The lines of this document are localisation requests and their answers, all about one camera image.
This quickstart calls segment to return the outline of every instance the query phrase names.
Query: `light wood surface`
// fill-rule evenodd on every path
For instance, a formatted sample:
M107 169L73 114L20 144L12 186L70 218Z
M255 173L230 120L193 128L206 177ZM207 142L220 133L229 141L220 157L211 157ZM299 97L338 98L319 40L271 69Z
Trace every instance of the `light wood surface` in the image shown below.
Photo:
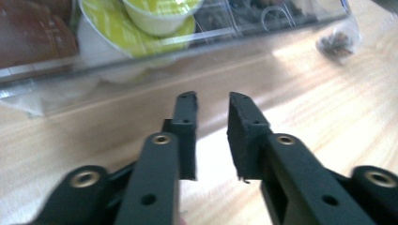
M369 0L350 4L362 42L343 63L309 37L47 118L0 108L0 223L30 221L79 166L113 172L138 158L145 137L172 116L175 97L191 90L200 104L199 181L181 182L180 196L190 225L270 224L259 183L236 177L225 134L230 91L252 97L275 132L301 138L337 173L358 165L398 173L398 19Z

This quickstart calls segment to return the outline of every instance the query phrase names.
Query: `wooden table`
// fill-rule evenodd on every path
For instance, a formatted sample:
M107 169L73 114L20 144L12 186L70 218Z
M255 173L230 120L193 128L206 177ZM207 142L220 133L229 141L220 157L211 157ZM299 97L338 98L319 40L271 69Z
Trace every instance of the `wooden table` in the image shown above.
M194 76L47 118L0 108L0 223L34 217L64 174L94 164L113 172L138 158L145 137L172 116L175 97L198 93L198 182L181 182L188 224L270 224L259 183L239 182L226 140L228 93L254 99L272 129L301 138L328 168L398 173L398 19L351 0L362 42L343 63L315 37Z

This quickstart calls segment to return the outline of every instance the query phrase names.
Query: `brown food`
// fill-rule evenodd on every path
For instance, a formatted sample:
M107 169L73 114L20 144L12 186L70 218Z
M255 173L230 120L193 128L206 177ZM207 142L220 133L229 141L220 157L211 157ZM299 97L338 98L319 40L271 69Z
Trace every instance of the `brown food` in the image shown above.
M64 23L68 24L72 9L72 0L29 0L47 7L53 15L59 16Z
M76 54L74 35L47 7L24 0L0 1L0 68Z

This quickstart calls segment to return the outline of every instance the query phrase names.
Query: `metal screw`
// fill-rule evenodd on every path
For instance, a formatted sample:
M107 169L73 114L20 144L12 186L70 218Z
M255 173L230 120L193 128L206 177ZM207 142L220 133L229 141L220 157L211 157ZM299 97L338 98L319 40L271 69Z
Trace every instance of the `metal screw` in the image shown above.
M70 185L74 188L87 188L100 180L100 174L94 171L83 171L72 177Z
M279 136L277 138L278 143L284 144L284 145L291 145L295 143L295 140L287 137L287 136Z
M167 144L170 141L170 137L166 135L158 135L152 139L152 142L155 144Z
M388 175L382 172L368 171L365 173L365 177L377 186L384 188L395 188L397 183Z

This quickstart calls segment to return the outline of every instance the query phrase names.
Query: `transparent tray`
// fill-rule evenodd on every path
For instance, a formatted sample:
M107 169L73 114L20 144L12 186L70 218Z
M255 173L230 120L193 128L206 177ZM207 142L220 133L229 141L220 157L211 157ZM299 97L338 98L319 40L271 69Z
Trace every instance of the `transparent tray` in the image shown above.
M52 4L48 0L5 0L0 8L10 14L18 13L13 11L13 6L26 1ZM13 41L12 46L23 47L19 40L26 43L33 39L28 55L37 53L38 57L27 57L22 47L16 48L16 53L0 52L2 58L9 59L0 64L0 103L34 115L64 111L146 83L202 69L203 65L219 65L234 57L250 56L255 54L256 47L248 48L248 43L258 39L319 28L349 16L345 0L204 0L174 33L155 37L135 25L121 0L61 2L70 7L67 16L54 16L53 13L57 13L54 6L44 10L47 18L43 19L42 12L37 16L41 20L38 23L49 23L44 37L40 36L42 33L34 37L35 31L20 25L19 29L27 33L24 36L2 32L2 45ZM21 17L15 17L19 20L15 19L17 24L24 24ZM59 25L59 18L68 28L67 34ZM12 22L5 24L4 21L0 22L3 27L0 29L9 29ZM70 34L75 43L70 42ZM46 43L43 38L51 40L52 48L58 50L55 55L47 52L40 55L40 51L48 47L43 44ZM272 48L274 43L264 48ZM228 53L228 57L220 53L223 60L216 60L214 64L198 63L205 60L201 55L220 50ZM21 60L16 60L15 54L20 55Z

